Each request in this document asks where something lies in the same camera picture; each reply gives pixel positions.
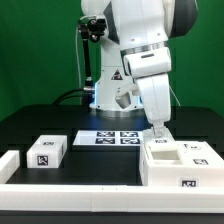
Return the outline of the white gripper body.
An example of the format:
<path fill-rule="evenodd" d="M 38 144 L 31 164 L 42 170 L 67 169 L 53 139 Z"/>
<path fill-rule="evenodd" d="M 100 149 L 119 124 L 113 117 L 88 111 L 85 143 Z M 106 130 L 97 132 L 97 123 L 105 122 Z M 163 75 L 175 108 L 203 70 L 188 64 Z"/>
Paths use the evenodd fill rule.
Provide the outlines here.
<path fill-rule="evenodd" d="M 159 74 L 136 80 L 144 111 L 152 125 L 163 125 L 170 120 L 171 103 L 167 74 Z"/>

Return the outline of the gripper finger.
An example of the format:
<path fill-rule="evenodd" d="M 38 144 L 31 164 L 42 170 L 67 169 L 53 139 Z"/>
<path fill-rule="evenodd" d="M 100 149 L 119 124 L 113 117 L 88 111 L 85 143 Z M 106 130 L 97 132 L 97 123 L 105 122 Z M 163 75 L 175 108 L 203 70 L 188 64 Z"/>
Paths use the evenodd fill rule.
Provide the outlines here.
<path fill-rule="evenodd" d="M 156 137 L 163 137 L 166 127 L 163 122 L 156 122 L 153 124 L 153 132 Z"/>

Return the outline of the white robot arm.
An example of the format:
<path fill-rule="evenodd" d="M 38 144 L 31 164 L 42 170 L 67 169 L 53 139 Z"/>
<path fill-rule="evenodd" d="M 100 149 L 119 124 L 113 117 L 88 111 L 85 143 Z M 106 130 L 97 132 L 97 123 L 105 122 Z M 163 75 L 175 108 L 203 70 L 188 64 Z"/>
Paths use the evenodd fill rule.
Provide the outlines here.
<path fill-rule="evenodd" d="M 194 26 L 196 0 L 81 0 L 83 35 L 101 44 L 101 74 L 90 107 L 105 114 L 145 112 L 162 137 L 171 117 L 169 39 Z"/>

